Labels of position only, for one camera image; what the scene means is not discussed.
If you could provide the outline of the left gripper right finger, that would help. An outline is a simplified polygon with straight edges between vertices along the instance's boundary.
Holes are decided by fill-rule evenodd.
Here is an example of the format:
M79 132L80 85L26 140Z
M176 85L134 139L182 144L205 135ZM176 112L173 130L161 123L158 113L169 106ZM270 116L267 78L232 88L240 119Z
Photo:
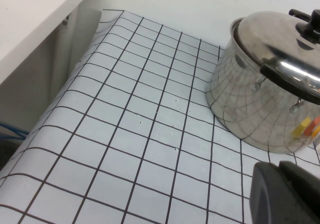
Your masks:
M278 167L288 181L289 187L304 211L300 215L309 217L312 223L319 223L320 179L289 161L281 161Z

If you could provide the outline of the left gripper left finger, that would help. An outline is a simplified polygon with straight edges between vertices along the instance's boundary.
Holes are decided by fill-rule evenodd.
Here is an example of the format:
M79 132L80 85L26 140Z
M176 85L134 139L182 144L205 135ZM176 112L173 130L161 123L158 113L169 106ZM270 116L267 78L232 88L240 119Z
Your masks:
M253 223L308 223L308 213L289 179L279 167L254 165L250 191Z

